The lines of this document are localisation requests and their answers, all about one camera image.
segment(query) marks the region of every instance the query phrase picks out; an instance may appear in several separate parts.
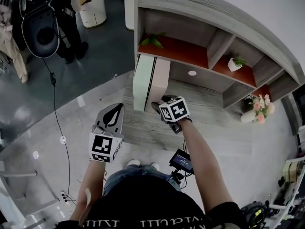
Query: power strip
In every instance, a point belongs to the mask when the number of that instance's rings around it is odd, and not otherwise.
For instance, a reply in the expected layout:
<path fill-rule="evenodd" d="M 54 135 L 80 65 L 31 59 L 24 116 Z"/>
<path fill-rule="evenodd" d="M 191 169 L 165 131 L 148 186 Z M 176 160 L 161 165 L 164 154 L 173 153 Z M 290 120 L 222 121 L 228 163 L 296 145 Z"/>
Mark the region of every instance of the power strip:
<path fill-rule="evenodd" d="M 66 205 L 72 207 L 71 204 L 70 204 L 70 202 L 67 201 L 68 198 L 67 198 L 67 196 L 66 196 L 65 191 L 61 191 L 61 196 L 62 196 L 62 199 L 65 201 Z"/>

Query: potted plant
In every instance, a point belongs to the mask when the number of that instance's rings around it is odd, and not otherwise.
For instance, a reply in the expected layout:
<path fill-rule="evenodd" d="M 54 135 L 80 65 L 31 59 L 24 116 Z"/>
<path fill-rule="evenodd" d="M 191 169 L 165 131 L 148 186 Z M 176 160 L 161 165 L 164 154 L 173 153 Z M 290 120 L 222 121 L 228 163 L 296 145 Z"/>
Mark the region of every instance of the potted plant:
<path fill-rule="evenodd" d="M 246 61 L 239 54 L 236 54 L 234 57 L 232 57 L 228 63 L 228 67 L 232 72 L 237 71 L 244 65 L 246 65 Z"/>
<path fill-rule="evenodd" d="M 148 38 L 144 39 L 140 45 L 147 45 L 147 44 L 153 44 L 155 46 L 157 46 L 158 48 L 164 48 L 162 46 L 162 44 L 158 41 L 157 37 L 159 36 L 165 36 L 166 33 L 165 32 L 161 32 L 159 34 L 147 34 Z"/>
<path fill-rule="evenodd" d="M 275 111 L 275 105 L 270 102 L 269 95 L 267 94 L 264 98 L 259 95 L 258 97 L 248 96 L 246 99 L 251 99 L 249 104 L 253 106 L 253 109 L 244 113 L 240 117 L 240 120 L 243 123 L 252 121 L 263 124 L 268 115 L 273 114 Z"/>

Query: wood-grain floor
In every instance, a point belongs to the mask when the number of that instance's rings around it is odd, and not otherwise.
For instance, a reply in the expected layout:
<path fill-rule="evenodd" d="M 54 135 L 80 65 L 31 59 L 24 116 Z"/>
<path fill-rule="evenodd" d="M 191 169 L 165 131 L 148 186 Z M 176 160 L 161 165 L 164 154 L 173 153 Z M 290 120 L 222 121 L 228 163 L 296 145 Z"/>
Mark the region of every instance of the wood-grain floor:
<path fill-rule="evenodd" d="M 157 113 L 140 112 L 133 109 L 131 72 L 123 103 L 125 116 L 122 133 L 124 142 L 142 146 L 175 151 L 182 148 L 182 133 L 175 134 L 161 121 Z M 190 110 L 190 117 L 211 149 L 224 155 L 250 155 L 252 150 L 252 125 L 240 122 L 237 106 L 224 110 L 220 93 L 169 80 L 166 94 L 181 95 Z"/>

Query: white wall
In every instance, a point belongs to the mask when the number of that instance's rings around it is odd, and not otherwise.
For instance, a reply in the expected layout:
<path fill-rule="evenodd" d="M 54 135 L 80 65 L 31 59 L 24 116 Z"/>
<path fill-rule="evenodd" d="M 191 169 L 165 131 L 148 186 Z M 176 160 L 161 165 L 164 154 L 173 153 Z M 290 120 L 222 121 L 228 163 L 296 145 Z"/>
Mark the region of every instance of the white wall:
<path fill-rule="evenodd" d="M 271 30 L 305 71 L 305 0 L 224 0 Z"/>

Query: orange shelf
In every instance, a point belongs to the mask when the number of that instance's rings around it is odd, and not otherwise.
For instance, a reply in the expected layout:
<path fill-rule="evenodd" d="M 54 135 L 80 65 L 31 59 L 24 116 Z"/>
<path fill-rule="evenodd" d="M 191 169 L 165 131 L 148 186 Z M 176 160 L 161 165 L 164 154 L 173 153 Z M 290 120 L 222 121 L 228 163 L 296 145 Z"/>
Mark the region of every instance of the orange shelf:
<path fill-rule="evenodd" d="M 264 97 L 266 94 L 269 95 L 269 98 L 271 100 L 270 90 L 268 85 L 263 85 L 262 87 L 258 88 L 255 92 L 251 93 L 251 95 L 258 97 L 258 95 L 261 95 Z"/>
<path fill-rule="evenodd" d="M 164 48 L 159 48 L 150 43 L 147 45 L 140 45 L 138 53 L 150 54 L 157 57 L 159 56 L 169 60 L 176 60 L 209 69 L 205 47 L 166 36 L 159 36 L 158 41 Z M 252 68 L 245 65 L 241 69 L 231 72 L 228 68 L 229 60 L 230 59 L 226 56 L 221 57 L 212 71 L 256 88 Z"/>
<path fill-rule="evenodd" d="M 140 45 L 138 52 L 190 63 L 208 69 L 206 48 L 166 36 L 159 36 L 158 41 L 164 48 L 158 48 L 150 43 Z"/>
<path fill-rule="evenodd" d="M 217 64 L 213 67 L 212 71 L 227 75 L 250 86 L 256 87 L 252 68 L 245 65 L 241 69 L 232 72 L 228 67 L 229 60 L 230 59 L 228 57 L 222 56 Z"/>

